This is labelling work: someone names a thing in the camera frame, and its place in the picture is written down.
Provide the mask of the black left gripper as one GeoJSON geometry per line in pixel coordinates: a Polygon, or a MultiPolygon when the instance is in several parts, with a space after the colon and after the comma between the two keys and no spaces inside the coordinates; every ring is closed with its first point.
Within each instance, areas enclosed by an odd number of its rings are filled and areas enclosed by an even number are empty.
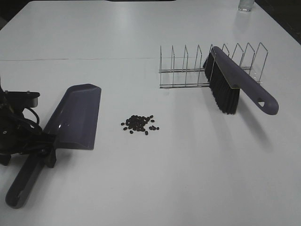
{"type": "Polygon", "coordinates": [[[0,90],[0,163],[7,166],[14,154],[45,155],[44,163],[54,168],[56,135],[44,133],[33,108],[13,108],[0,90]]]}

